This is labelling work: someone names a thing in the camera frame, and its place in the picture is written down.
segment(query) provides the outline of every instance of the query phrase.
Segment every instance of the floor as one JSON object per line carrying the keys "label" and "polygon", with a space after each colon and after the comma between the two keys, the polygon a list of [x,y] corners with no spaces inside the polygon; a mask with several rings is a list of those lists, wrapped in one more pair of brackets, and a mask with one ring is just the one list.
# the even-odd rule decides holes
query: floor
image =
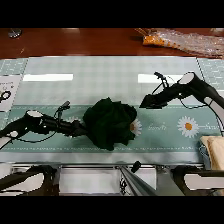
{"label": "floor", "polygon": [[[211,28],[173,28],[211,35]],[[143,46],[134,28],[22,28],[16,39],[0,28],[0,59],[65,55],[191,56],[177,49]]]}

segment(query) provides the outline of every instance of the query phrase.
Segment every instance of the dark green fabric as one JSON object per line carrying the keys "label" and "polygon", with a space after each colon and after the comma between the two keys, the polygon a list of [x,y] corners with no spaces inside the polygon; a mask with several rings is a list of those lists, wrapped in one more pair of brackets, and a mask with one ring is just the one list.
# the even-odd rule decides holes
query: dark green fabric
{"label": "dark green fabric", "polygon": [[135,120],[137,111],[134,107],[121,102],[112,102],[110,98],[98,101],[88,108],[83,120],[88,130],[87,136],[101,149],[114,150],[114,143],[128,144],[135,134],[130,131],[130,124]]}

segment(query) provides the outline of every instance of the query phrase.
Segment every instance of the yellow flower center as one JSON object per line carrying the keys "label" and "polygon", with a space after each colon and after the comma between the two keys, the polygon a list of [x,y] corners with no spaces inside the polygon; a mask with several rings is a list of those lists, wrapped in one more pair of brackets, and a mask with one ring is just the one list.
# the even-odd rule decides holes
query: yellow flower center
{"label": "yellow flower center", "polygon": [[187,130],[192,130],[192,124],[190,124],[190,123],[186,123],[185,124],[185,128],[187,129]]}
{"label": "yellow flower center", "polygon": [[135,126],[134,126],[134,124],[132,123],[132,124],[130,124],[130,131],[134,131],[135,130]]}

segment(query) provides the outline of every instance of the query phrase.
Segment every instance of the wooden table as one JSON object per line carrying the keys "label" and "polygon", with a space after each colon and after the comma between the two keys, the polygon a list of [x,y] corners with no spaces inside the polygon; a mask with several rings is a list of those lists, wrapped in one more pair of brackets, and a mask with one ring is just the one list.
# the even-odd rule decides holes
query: wooden table
{"label": "wooden table", "polygon": [[[211,35],[210,28],[174,28]],[[133,28],[22,28],[16,39],[0,29],[0,59],[66,55],[192,56],[177,49],[143,46]]]}

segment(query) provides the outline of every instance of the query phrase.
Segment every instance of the glass tabletop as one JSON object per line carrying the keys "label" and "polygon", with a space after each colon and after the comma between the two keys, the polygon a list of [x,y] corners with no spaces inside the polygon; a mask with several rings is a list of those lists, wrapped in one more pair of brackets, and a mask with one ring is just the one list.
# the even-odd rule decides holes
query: glass tabletop
{"label": "glass tabletop", "polygon": [[[110,97],[112,101],[121,101],[136,108],[138,115],[135,123],[141,124],[140,134],[127,146],[116,144],[112,152],[97,148],[86,136],[71,139],[56,134],[35,144],[15,140],[0,152],[0,161],[69,164],[134,163],[136,160],[142,164],[202,162],[198,151],[200,137],[205,134],[220,135],[214,113],[208,108],[186,109],[179,100],[172,100],[162,110],[140,109],[144,96],[160,84],[154,76],[156,71],[166,75],[170,84],[189,71],[203,78],[194,57],[29,58],[8,122],[23,116],[28,109],[52,116],[58,106],[67,100],[71,108],[64,112],[63,119],[82,121],[87,108]],[[183,102],[185,105],[201,105],[194,97],[188,97]],[[178,130],[178,124],[187,121],[197,125],[198,134],[185,136]],[[27,140],[44,137],[34,133],[23,136]]]}

